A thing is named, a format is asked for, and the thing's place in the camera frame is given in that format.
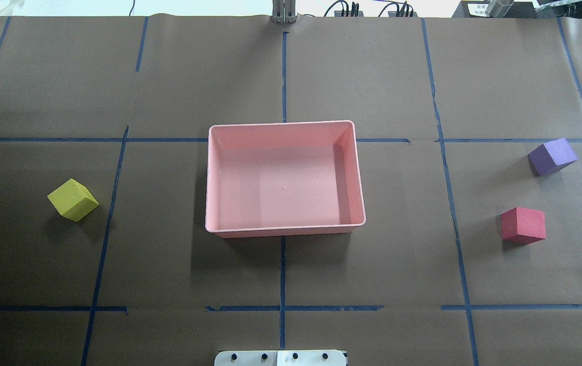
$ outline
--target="pink cube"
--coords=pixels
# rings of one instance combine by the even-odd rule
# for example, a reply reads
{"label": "pink cube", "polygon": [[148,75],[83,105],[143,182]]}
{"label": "pink cube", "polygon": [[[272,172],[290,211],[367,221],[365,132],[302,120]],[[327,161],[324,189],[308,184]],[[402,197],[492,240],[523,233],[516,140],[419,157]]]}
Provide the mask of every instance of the pink cube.
{"label": "pink cube", "polygon": [[530,244],[546,239],[544,211],[515,207],[501,215],[501,239]]}
{"label": "pink cube", "polygon": [[363,223],[351,121],[209,129],[207,231],[222,238],[326,234]]}

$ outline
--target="pink container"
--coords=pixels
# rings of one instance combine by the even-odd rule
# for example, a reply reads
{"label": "pink container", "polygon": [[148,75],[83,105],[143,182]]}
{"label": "pink container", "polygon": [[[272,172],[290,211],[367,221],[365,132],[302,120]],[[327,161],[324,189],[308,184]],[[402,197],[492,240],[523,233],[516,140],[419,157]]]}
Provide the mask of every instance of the pink container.
{"label": "pink container", "polygon": [[209,129],[207,231],[222,238],[326,234],[364,223],[351,121]]}

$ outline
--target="white label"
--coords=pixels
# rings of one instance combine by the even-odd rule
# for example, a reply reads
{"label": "white label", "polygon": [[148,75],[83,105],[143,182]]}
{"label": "white label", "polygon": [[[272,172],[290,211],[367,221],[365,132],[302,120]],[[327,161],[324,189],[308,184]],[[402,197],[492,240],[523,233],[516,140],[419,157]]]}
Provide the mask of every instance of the white label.
{"label": "white label", "polygon": [[487,14],[487,4],[467,4],[469,14],[472,16],[489,16]]}

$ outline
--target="gray table surface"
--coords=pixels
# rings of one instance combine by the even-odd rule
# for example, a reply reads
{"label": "gray table surface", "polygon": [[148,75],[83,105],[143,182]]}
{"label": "gray table surface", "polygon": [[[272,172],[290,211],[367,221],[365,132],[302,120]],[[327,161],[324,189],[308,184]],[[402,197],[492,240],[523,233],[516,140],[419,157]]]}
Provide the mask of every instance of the gray table surface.
{"label": "gray table surface", "polygon": [[[205,231],[211,125],[337,119],[363,227]],[[559,137],[579,160],[534,177]],[[79,223],[46,198],[68,178]],[[515,206],[545,241],[501,241]],[[0,18],[0,364],[280,348],[582,364],[582,20]]]}

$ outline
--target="wooden block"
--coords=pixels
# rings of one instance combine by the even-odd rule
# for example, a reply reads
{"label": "wooden block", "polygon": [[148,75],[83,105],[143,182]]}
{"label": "wooden block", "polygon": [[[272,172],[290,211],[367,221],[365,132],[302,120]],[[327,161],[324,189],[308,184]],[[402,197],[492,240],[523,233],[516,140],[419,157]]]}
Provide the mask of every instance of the wooden block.
{"label": "wooden block", "polygon": [[73,222],[78,222],[99,206],[89,190],[73,179],[56,188],[47,198],[60,215]]}
{"label": "wooden block", "polygon": [[501,215],[501,239],[530,244],[546,239],[544,211],[515,207]]}
{"label": "wooden block", "polygon": [[528,154],[537,175],[554,173],[577,160],[577,156],[567,139],[557,139],[541,144]]}

